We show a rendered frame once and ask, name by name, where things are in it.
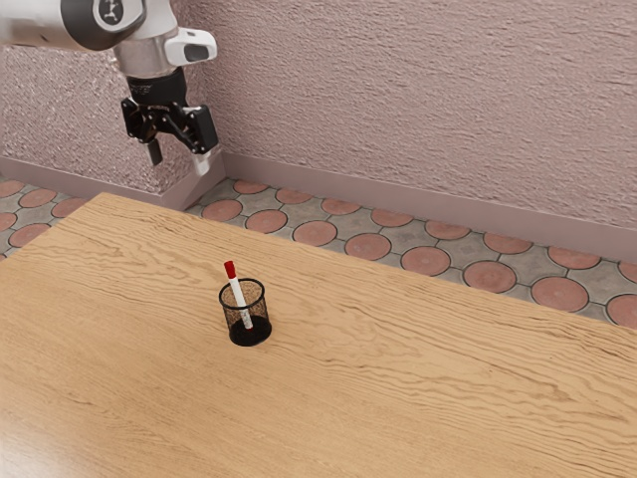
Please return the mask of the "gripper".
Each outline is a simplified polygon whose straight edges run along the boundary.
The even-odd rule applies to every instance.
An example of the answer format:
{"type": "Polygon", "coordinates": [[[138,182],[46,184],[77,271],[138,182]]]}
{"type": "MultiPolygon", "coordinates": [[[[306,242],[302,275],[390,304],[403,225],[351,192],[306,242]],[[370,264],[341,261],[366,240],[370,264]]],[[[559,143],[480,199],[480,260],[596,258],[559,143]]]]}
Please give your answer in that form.
{"type": "Polygon", "coordinates": [[[187,84],[182,68],[157,78],[126,78],[130,97],[120,102],[126,132],[146,148],[153,165],[163,156],[157,140],[158,115],[147,107],[170,107],[160,121],[162,130],[175,136],[191,153],[195,172],[204,176],[218,152],[218,134],[209,108],[188,107],[187,84]]]}

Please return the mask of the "red and white pen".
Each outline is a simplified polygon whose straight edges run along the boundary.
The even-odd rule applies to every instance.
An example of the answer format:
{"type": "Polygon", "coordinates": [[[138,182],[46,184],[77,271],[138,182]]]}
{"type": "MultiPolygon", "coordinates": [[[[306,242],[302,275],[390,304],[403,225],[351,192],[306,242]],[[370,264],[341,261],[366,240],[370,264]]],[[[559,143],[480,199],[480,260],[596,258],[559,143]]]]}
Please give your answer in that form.
{"type": "Polygon", "coordinates": [[[239,308],[239,313],[240,313],[244,328],[247,331],[251,331],[254,328],[254,326],[253,326],[253,322],[249,313],[248,306],[246,304],[246,301],[243,295],[243,291],[241,289],[239,279],[237,278],[234,262],[226,261],[224,263],[224,268],[229,280],[229,284],[230,284],[233,296],[235,298],[235,302],[237,304],[237,307],[239,308]]]}

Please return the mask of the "black mesh pen holder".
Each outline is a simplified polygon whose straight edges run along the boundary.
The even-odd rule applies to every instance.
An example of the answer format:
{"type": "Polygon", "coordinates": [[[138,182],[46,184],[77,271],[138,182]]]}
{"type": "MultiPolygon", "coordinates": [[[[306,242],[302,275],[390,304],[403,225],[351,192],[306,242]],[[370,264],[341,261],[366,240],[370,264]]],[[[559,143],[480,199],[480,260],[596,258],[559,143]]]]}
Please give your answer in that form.
{"type": "Polygon", "coordinates": [[[231,342],[253,347],[272,333],[264,285],[256,279],[230,279],[219,293],[231,342]]]}

